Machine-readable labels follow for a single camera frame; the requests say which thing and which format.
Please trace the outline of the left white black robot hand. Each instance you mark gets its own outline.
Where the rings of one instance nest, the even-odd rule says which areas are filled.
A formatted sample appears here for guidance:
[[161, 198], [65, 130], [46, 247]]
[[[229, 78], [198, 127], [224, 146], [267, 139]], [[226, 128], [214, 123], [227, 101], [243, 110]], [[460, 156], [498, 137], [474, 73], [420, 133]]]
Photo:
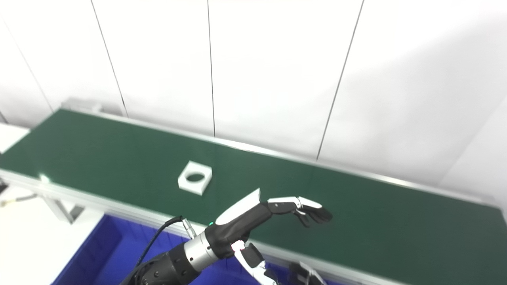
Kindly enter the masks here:
[[316, 223], [329, 222], [333, 215], [320, 203], [301, 197], [275, 197], [261, 202], [260, 189], [230, 206], [206, 227], [208, 248], [218, 260], [235, 257], [243, 268], [261, 285], [277, 285], [276, 275], [268, 268], [259, 250], [246, 245], [252, 230], [274, 215], [292, 214], [309, 227], [309, 218]]

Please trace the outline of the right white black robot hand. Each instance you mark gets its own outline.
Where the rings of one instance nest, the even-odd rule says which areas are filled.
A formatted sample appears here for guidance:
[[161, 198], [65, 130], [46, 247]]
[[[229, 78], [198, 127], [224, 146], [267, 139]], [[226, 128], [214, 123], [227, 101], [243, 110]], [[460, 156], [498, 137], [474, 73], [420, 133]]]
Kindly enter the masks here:
[[292, 285], [327, 285], [322, 276], [305, 263], [290, 263], [288, 268], [288, 281]]

